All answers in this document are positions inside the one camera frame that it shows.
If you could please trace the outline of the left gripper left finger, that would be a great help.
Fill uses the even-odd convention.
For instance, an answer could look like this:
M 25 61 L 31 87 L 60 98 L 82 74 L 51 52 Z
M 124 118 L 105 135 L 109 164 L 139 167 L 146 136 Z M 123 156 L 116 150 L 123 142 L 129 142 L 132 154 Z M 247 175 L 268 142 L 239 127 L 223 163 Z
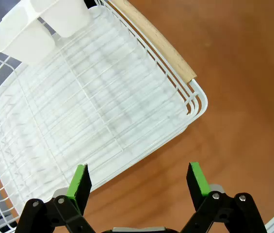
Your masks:
M 83 216 L 91 187 L 88 165 L 78 165 L 65 194 L 57 190 L 48 202 L 26 202 L 15 233 L 53 233 L 61 226 L 69 233 L 95 233 Z

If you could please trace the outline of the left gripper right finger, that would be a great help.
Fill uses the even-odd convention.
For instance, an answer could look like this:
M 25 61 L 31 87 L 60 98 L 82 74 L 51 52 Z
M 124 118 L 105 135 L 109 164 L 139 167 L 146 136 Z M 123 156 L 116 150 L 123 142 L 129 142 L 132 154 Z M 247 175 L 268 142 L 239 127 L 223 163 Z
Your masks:
M 198 162 L 189 163 L 186 181 L 195 213 L 180 233 L 208 233 L 214 222 L 223 223 L 229 233 L 267 233 L 250 194 L 238 193 L 232 198 L 211 191 Z

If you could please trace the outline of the white cups in rack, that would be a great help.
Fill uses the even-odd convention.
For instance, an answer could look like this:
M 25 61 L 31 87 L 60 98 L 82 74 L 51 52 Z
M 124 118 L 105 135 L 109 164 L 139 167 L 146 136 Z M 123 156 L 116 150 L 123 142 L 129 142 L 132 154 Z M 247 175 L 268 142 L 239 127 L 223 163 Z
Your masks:
M 84 0 L 21 0 L 0 22 L 0 52 L 28 65 L 48 56 L 55 40 L 39 18 L 64 38 L 91 20 Z

